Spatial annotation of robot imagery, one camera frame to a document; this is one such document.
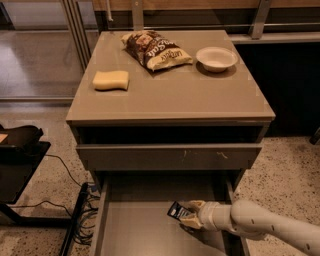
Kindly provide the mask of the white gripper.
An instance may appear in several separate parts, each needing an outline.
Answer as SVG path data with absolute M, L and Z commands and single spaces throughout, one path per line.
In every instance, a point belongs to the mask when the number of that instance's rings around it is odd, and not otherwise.
M 181 217 L 180 221 L 184 226 L 210 231 L 219 231 L 214 220 L 215 211 L 221 206 L 218 202 L 206 202 L 203 200 L 191 200 L 188 202 L 188 208 L 193 212 L 187 216 Z

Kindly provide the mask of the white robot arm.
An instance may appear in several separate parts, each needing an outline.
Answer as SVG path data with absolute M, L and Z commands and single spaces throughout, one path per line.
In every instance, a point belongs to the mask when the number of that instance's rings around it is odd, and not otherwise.
M 320 256 L 320 227 L 281 216 L 248 200 L 233 204 L 190 201 L 178 219 L 194 229 L 228 231 L 252 240 L 272 235 L 308 256 Z

